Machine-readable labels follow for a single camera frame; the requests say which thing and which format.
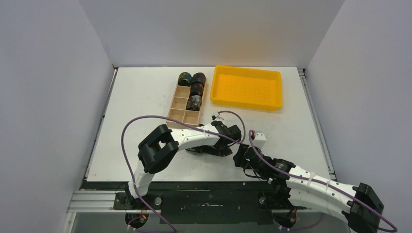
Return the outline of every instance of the yellow plastic tray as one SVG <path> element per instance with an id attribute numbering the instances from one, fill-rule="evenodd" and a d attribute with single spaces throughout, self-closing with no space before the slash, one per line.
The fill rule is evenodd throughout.
<path id="1" fill-rule="evenodd" d="M 210 99 L 214 104 L 275 111 L 282 107 L 280 73 L 216 66 Z"/>

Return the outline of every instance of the black can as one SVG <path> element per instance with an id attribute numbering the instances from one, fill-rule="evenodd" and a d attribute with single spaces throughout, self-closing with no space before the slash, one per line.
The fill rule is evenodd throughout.
<path id="1" fill-rule="evenodd" d="M 177 85 L 179 86 L 190 86 L 192 76 L 187 73 L 183 72 L 179 75 L 179 80 L 177 81 Z"/>
<path id="2" fill-rule="evenodd" d="M 201 83 L 192 83 L 190 86 L 190 95 L 189 96 L 203 96 L 203 84 Z"/>
<path id="3" fill-rule="evenodd" d="M 206 76 L 204 73 L 195 73 L 191 79 L 191 84 L 193 83 L 201 83 L 203 86 L 205 86 L 206 83 Z"/>
<path id="4" fill-rule="evenodd" d="M 186 110 L 192 111 L 199 111 L 200 107 L 202 106 L 202 97 L 201 96 L 191 96 L 188 99 L 188 103 L 186 104 Z"/>

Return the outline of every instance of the bolt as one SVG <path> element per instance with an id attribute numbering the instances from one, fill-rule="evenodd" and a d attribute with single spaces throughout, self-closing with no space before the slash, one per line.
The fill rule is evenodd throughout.
<path id="1" fill-rule="evenodd" d="M 259 203 L 260 204 L 264 204 L 265 203 L 265 201 L 266 201 L 266 197 L 261 197 L 261 198 L 259 198 Z"/>
<path id="2" fill-rule="evenodd" d="M 154 199 L 154 204 L 155 205 L 160 205 L 161 203 L 162 203 L 162 198 L 157 197 L 157 198 Z"/>

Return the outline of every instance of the robotic arm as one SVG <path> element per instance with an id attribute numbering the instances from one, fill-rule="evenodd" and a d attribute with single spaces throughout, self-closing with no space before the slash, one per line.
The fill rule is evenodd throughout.
<path id="1" fill-rule="evenodd" d="M 236 125 L 227 127 L 220 120 L 214 120 L 207 125 L 198 127 L 198 129 L 202 132 L 192 129 L 169 129 L 166 125 L 160 125 L 139 144 L 138 157 L 141 163 L 139 163 L 134 176 L 137 191 L 141 196 L 147 194 L 154 175 L 164 170 L 178 151 L 196 151 L 194 149 L 200 147 L 208 147 L 208 151 L 213 153 L 219 153 L 220 150 L 230 150 L 227 146 L 231 143 L 230 140 L 206 133 L 206 131 L 223 134 L 235 141 L 239 141 L 241 138 L 241 131 Z M 253 150 L 257 149 L 260 152 L 266 141 L 264 134 L 254 132 L 252 138 L 255 148 L 240 144 L 237 154 L 233 157 L 235 166 L 253 169 L 262 179 L 274 187 L 276 199 L 281 200 L 284 206 L 289 208 L 301 206 L 332 215 L 346 222 L 351 229 L 358 233 L 377 232 L 379 217 L 353 199 L 331 189 L 329 184 L 338 186 L 341 190 L 363 201 L 381 214 L 384 206 L 370 186 L 363 183 L 360 183 L 359 186 L 337 183 L 317 176 L 313 172 L 308 172 L 289 161 L 262 155 L 263 159 L 274 167 L 291 175 L 306 177 L 308 180 L 279 173 L 268 167 Z M 312 182 L 314 179 L 321 180 L 326 185 Z M 130 181 L 126 188 L 126 195 L 131 204 L 139 202 L 133 185 L 133 181 Z"/>

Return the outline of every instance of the gray floor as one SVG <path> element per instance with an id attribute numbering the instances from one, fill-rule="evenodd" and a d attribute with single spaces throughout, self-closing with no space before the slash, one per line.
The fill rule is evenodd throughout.
<path id="1" fill-rule="evenodd" d="M 308 226 L 316 222 L 319 213 L 298 213 L 296 227 Z M 276 225 L 257 225 L 255 223 L 241 224 L 176 224 L 179 233 L 274 233 L 279 231 Z M 171 231 L 166 224 L 159 224 L 159 218 L 151 215 L 142 228 L 151 231 Z M 72 233 L 130 233 L 126 231 L 123 213 L 78 213 Z M 349 228 L 342 221 L 332 216 L 326 216 L 317 227 L 298 231 L 300 233 L 349 233 Z"/>

